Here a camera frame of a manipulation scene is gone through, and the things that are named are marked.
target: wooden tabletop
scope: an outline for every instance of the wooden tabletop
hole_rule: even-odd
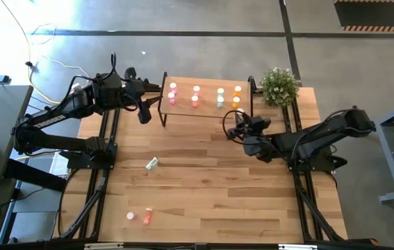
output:
[[[175,96],[175,103],[173,105],[169,102],[169,98],[167,97],[168,93],[171,92],[170,83],[176,83],[177,85],[177,95]],[[196,108],[192,107],[191,100],[195,93],[193,90],[195,86],[200,87],[200,96]],[[247,81],[168,76],[165,79],[161,112],[168,115],[224,117],[228,111],[233,109],[233,94],[236,86],[240,86],[241,88],[238,108],[242,108],[248,112],[248,110],[251,110],[251,87]],[[224,90],[224,104],[221,108],[217,107],[217,90],[219,88]]]
[[[265,133],[285,131],[281,109],[264,105],[259,94],[253,101],[255,115],[272,119]],[[312,88],[300,88],[298,106],[303,127],[320,121]],[[110,173],[100,241],[302,242],[293,177],[284,161],[266,164],[246,156],[241,145],[225,139],[221,119],[171,116],[163,128],[158,114],[152,116],[141,125],[136,112],[120,113],[117,162]],[[79,137],[98,135],[100,123],[98,115],[83,119]],[[145,166],[153,157],[160,163],[148,172]],[[83,169],[69,182],[64,230],[84,205],[89,177],[90,170]],[[313,182],[320,211],[346,238],[334,181],[313,172]],[[142,223],[146,208],[154,210],[148,226]],[[126,219],[128,212],[136,219]]]

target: white cable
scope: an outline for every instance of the white cable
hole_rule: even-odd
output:
[[[63,67],[66,67],[66,68],[68,68],[68,69],[79,69],[79,70],[81,70],[81,71],[85,74],[85,76],[89,77],[88,74],[87,74],[87,72],[85,72],[84,69],[81,68],[81,67],[79,67],[79,66],[69,66],[69,65],[65,65],[65,64],[63,64],[62,62],[57,61],[57,60],[53,60],[53,59],[51,59],[51,58],[48,57],[48,56],[44,56],[44,55],[41,55],[41,56],[42,56],[43,58],[46,58],[47,60],[49,60],[49,61],[52,62],[52,63],[58,63],[58,64],[62,65]]]
[[[25,40],[27,42],[27,47],[28,47],[28,61],[31,62],[31,46],[30,46],[30,42],[28,41],[27,38],[27,34],[25,34],[24,28],[22,28],[22,25],[19,23],[19,21],[17,21],[17,18],[15,17],[15,15],[11,12],[11,10],[9,9],[9,7],[5,4],[5,2],[3,0],[1,0],[2,4],[7,8],[8,12],[11,14],[11,16],[13,17],[13,19],[16,21],[17,25],[19,25],[19,27],[21,28],[22,34],[24,34]],[[54,61],[55,63],[60,63],[62,66],[66,67],[64,64],[62,64],[61,62],[58,61]],[[73,67],[73,66],[69,66],[68,68],[79,68],[83,73],[85,73],[87,75],[87,73],[85,71],[83,71],[82,68],[80,67]],[[28,76],[28,81],[30,83],[30,85],[33,87],[33,89],[40,94],[42,97],[44,97],[44,99],[46,99],[47,101],[54,103],[54,104],[60,104],[60,101],[53,101],[51,100],[49,97],[47,97],[45,94],[43,94],[41,91],[39,91],[39,89],[36,88],[36,86],[33,84],[33,82],[31,81],[31,74],[33,72],[30,73],[30,67],[27,67],[27,76]]]

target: yellow warning stripe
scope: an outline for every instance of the yellow warning stripe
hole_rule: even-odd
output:
[[[394,0],[334,0],[334,3],[394,3]]]
[[[342,27],[344,31],[365,31],[365,32],[394,32],[394,26],[355,26]]]

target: white bottle cap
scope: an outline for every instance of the white bottle cap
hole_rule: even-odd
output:
[[[133,219],[133,218],[135,218],[135,214],[132,212],[128,212],[126,217],[127,217],[127,219]]]

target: black metal frame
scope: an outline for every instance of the black metal frame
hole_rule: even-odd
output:
[[[163,83],[161,84],[160,96],[163,96],[164,86],[165,86],[165,82],[166,82],[166,77],[167,77],[167,72],[164,72]],[[158,114],[160,115],[161,124],[163,125],[163,127],[165,127],[166,126],[166,120],[167,120],[167,114],[164,114],[164,117],[163,117],[163,114],[161,113],[162,100],[163,100],[163,98],[161,98],[160,101],[158,101]]]
[[[163,75],[163,83],[161,83],[161,90],[160,90],[160,95],[163,96],[163,92],[164,92],[164,87],[165,87],[165,82],[166,82],[166,77],[167,77],[167,72],[164,72]],[[247,79],[247,82],[250,84],[250,91],[249,91],[249,104],[250,104],[250,112],[251,112],[251,117],[254,116],[254,93],[257,89],[257,86],[255,84],[255,80],[253,76],[250,76]],[[167,114],[163,114],[161,112],[161,104],[163,99],[160,99],[160,101],[158,101],[158,114],[160,115],[160,120],[161,120],[161,124],[163,125],[163,127],[166,127],[166,121],[167,121]]]

